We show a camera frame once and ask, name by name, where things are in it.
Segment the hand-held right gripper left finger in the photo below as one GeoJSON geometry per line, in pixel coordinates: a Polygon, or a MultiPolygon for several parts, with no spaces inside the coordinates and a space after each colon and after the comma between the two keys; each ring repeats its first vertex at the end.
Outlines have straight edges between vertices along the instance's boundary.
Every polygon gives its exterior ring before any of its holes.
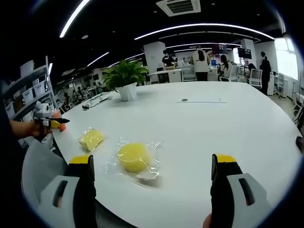
{"type": "Polygon", "coordinates": [[[94,157],[74,157],[42,191],[38,215],[48,228],[95,228],[94,157]]]}

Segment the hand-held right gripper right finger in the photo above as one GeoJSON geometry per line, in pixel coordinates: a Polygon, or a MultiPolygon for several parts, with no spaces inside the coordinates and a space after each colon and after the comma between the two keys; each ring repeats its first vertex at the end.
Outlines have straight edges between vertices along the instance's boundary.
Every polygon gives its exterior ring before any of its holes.
{"type": "Polygon", "coordinates": [[[211,228],[256,228],[272,211],[264,187],[230,155],[212,155],[211,181],[211,228]]]}

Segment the person's left hand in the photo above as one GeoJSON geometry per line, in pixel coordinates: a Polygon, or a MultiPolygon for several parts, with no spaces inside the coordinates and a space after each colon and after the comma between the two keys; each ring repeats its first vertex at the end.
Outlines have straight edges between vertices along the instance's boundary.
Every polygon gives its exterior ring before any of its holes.
{"type": "Polygon", "coordinates": [[[11,129],[14,135],[18,139],[23,139],[27,137],[39,138],[52,133],[49,127],[46,127],[38,120],[32,120],[30,122],[18,122],[14,120],[9,121],[11,129]]]}

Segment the person's right hand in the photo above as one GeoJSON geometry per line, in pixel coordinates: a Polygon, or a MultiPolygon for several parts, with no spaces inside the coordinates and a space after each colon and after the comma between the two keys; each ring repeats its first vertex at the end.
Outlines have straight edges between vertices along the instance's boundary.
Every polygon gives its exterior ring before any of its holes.
{"type": "Polygon", "coordinates": [[[211,216],[212,214],[208,214],[208,216],[206,216],[204,222],[203,222],[203,225],[202,225],[202,228],[210,228],[210,223],[211,223],[211,216]]]}

